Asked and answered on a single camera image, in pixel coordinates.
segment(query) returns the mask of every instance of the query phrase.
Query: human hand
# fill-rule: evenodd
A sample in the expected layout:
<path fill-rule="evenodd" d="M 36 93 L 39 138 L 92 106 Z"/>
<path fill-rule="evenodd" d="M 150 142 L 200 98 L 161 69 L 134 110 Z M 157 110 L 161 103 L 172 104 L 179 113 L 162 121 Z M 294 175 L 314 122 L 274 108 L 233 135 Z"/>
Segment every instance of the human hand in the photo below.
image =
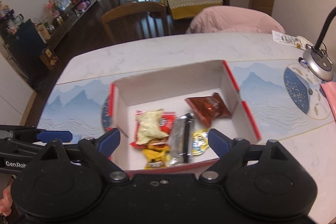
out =
<path fill-rule="evenodd" d="M 0 199 L 0 213 L 2 213 L 4 216 L 9 216 L 12 212 L 12 196 L 11 196 L 11 187 L 14 179 L 11 178 L 8 182 L 8 186 L 4 189 L 2 192 L 3 198 Z"/>

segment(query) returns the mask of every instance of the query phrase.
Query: black cabinet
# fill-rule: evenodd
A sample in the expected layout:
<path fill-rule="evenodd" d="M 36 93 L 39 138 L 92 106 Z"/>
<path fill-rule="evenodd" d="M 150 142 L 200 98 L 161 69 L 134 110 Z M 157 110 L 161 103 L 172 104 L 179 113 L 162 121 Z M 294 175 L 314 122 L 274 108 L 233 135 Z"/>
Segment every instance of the black cabinet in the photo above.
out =
<path fill-rule="evenodd" d="M 47 45 L 41 39 L 34 24 L 29 19 L 20 25 L 15 34 L 9 34 L 7 30 L 2 29 L 1 36 L 14 61 L 28 77 L 28 84 L 35 89 L 36 85 L 46 77 L 48 69 L 40 59 Z"/>

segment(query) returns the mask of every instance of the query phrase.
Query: lamp base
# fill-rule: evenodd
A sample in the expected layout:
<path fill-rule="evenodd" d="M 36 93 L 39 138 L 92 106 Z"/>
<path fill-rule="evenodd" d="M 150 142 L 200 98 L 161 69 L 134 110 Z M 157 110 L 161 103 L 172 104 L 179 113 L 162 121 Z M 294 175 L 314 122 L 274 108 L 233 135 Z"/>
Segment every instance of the lamp base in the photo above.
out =
<path fill-rule="evenodd" d="M 334 78 L 334 71 L 329 59 L 322 52 L 315 52 L 308 48 L 303 53 L 303 59 L 309 69 L 320 79 L 329 82 Z"/>

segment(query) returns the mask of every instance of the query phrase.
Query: red snack package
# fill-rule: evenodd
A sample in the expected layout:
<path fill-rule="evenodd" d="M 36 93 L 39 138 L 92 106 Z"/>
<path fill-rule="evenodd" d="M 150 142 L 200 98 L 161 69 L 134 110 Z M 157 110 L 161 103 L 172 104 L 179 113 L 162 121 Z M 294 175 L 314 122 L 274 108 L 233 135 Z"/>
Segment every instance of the red snack package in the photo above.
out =
<path fill-rule="evenodd" d="M 135 115 L 139 116 L 144 114 L 146 111 L 141 111 L 138 110 Z M 160 119 L 160 130 L 163 131 L 164 133 L 169 134 L 171 129 L 174 126 L 174 121 L 175 121 L 175 115 L 176 112 L 163 112 L 162 114 L 162 118 Z M 139 145 L 137 144 L 137 140 L 138 140 L 138 130 L 139 130 L 139 122 L 136 122 L 136 127 L 135 127 L 135 141 L 131 143 L 131 146 L 133 146 L 134 148 L 139 148 L 139 149 L 146 149 L 147 148 L 147 144 L 143 144 L 143 145 Z"/>
<path fill-rule="evenodd" d="M 217 92 L 212 94 L 212 96 L 186 98 L 185 101 L 206 128 L 211 126 L 211 120 L 215 117 L 231 117 L 231 113 Z"/>

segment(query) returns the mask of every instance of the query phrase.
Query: pink jacket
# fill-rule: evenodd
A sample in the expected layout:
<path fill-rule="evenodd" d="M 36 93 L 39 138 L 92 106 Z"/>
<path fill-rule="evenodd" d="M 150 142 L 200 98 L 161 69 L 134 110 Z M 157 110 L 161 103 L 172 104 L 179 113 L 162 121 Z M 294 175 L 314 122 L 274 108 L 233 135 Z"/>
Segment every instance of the pink jacket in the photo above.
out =
<path fill-rule="evenodd" d="M 212 6 L 202 10 L 190 23 L 186 33 L 245 32 L 285 33 L 269 15 L 256 10 L 233 6 Z"/>

